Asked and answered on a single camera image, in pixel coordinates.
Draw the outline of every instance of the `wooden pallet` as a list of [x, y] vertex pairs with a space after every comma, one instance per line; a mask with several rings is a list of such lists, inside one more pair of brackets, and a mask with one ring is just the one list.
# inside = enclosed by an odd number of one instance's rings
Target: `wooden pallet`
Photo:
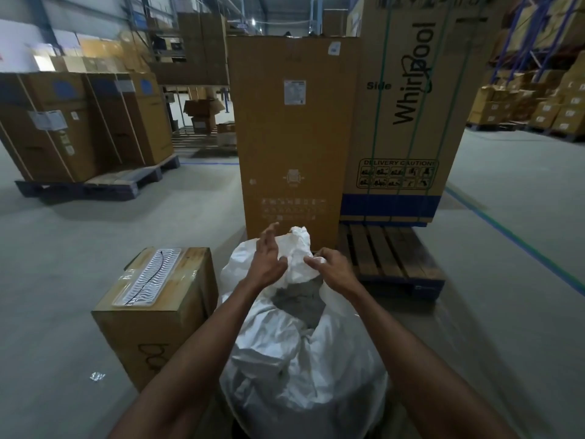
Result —
[[436, 300], [445, 276], [412, 228], [339, 226], [338, 249], [364, 283], [392, 284], [378, 294]]
[[472, 131], [481, 132], [515, 131], [518, 129], [518, 125], [513, 122], [498, 123], [496, 125], [477, 125], [476, 123], [467, 122], [465, 126]]
[[523, 131], [532, 132], [533, 134], [542, 134], [558, 140], [568, 141], [569, 143], [580, 143], [585, 141], [585, 135], [567, 134], [566, 132], [560, 132], [550, 128], [541, 129], [540, 127], [526, 125], [524, 126]]
[[35, 182], [16, 180], [16, 186], [25, 197], [60, 197], [66, 199], [94, 199], [124, 201], [138, 197], [142, 186], [163, 178], [163, 170], [179, 168], [179, 156], [173, 154], [155, 166], [114, 171], [93, 177], [86, 182]]

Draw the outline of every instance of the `right hand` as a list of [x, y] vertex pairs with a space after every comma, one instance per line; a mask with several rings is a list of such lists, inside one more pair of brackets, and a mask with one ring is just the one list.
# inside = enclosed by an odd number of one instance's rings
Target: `right hand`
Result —
[[352, 265], [339, 251], [322, 248], [315, 257], [323, 257], [327, 262], [321, 263], [316, 258], [308, 256], [305, 256], [303, 260], [323, 276], [323, 280], [333, 291], [337, 291], [349, 300], [364, 290], [353, 273]]

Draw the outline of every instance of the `delivery caution label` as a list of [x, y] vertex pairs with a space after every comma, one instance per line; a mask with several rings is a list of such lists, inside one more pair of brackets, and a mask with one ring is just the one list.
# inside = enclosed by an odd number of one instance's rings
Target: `delivery caution label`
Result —
[[426, 190], [435, 180], [437, 160], [362, 159], [356, 186], [376, 190]]

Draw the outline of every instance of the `hand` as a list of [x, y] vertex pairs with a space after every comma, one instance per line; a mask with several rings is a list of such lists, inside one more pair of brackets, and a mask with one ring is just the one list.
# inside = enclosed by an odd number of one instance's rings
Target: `hand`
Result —
[[286, 257], [278, 258], [278, 245], [274, 240], [274, 231], [278, 222], [271, 223], [256, 242], [256, 252], [246, 278], [250, 286], [258, 292], [279, 280], [289, 267]]
[[305, 257], [304, 261], [314, 270], [320, 272], [325, 283], [333, 290], [350, 300], [365, 288], [353, 273], [353, 267], [339, 251], [322, 248], [315, 257], [323, 257], [327, 262], [321, 263], [316, 258]]

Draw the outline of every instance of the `warehouse ceiling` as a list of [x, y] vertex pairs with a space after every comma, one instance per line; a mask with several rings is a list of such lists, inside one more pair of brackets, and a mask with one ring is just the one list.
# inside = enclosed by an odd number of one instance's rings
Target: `warehouse ceiling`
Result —
[[[225, 6], [237, 6], [238, 9], [242, 0], [217, 0]], [[264, 11], [268, 21], [302, 21], [308, 20], [311, 13], [311, 0], [244, 0], [246, 17], [248, 19], [264, 18]], [[317, 0], [315, 2], [315, 11], [317, 9]], [[323, 0], [324, 9], [347, 9], [349, 0]]]

